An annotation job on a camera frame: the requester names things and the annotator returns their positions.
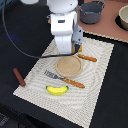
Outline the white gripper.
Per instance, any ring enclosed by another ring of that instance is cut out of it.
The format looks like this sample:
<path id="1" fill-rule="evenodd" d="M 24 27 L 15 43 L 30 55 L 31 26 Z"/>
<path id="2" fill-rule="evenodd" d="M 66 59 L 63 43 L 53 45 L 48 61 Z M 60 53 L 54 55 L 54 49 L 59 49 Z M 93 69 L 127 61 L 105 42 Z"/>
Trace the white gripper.
<path id="1" fill-rule="evenodd" d="M 76 12 L 52 14 L 51 33 L 60 54 L 70 54 L 76 50 L 76 45 L 82 45 L 83 29 L 77 24 Z"/>

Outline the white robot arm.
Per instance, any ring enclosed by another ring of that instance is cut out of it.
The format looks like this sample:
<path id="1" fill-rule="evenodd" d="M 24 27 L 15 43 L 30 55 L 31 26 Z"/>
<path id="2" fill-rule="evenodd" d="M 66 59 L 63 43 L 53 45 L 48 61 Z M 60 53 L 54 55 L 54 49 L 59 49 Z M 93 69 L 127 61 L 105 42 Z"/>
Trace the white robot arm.
<path id="1" fill-rule="evenodd" d="M 83 29 L 78 25 L 78 0 L 21 0 L 24 4 L 47 5 L 51 12 L 51 33 L 60 54 L 70 54 L 82 44 Z"/>

